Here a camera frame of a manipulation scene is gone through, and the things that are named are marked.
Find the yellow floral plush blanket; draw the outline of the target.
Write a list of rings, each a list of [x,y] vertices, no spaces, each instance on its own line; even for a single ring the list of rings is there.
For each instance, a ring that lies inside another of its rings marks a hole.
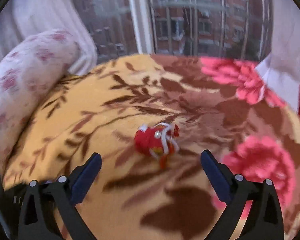
[[[21,134],[4,187],[102,168],[79,213],[98,239],[204,239],[225,208],[201,165],[274,183],[300,229],[300,118],[249,61],[134,55],[67,76]]]

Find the window frame with railing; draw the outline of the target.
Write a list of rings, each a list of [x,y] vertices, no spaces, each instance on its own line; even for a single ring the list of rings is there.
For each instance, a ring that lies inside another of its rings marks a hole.
[[[271,0],[72,0],[99,62],[135,53],[261,61]]]

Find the right white curtain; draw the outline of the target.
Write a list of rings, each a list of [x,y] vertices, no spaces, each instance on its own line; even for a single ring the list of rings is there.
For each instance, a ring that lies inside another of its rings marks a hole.
[[[256,71],[295,111],[300,106],[300,10],[293,0],[272,0],[273,33],[269,55]]]

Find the white curtain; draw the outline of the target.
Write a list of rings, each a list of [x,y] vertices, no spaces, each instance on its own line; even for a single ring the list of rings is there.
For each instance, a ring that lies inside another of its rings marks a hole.
[[[269,55],[256,71],[295,111],[300,106],[300,10],[293,0],[272,0],[273,33]]]
[[[53,29],[67,30],[79,45],[71,74],[84,75],[96,66],[96,46],[71,0],[9,0],[0,12],[0,61],[29,36]]]

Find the red white wrapper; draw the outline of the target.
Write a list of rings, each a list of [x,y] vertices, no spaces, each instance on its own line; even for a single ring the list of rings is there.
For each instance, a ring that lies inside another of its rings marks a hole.
[[[177,125],[160,122],[149,127],[142,125],[134,135],[135,149],[146,156],[153,157],[159,163],[160,168],[167,167],[171,155],[179,152],[176,138],[179,137]]]

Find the folded pink floral quilt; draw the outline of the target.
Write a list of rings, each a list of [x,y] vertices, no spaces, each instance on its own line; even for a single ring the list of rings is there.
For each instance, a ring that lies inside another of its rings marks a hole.
[[[0,62],[0,161],[5,160],[40,101],[79,57],[64,29],[29,36]]]

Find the left white curtain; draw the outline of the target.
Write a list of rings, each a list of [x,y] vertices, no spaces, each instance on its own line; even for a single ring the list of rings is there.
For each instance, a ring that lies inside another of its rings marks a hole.
[[[9,0],[0,12],[0,61],[29,36],[53,29],[67,30],[79,45],[71,74],[84,75],[96,66],[96,46],[71,0]]]

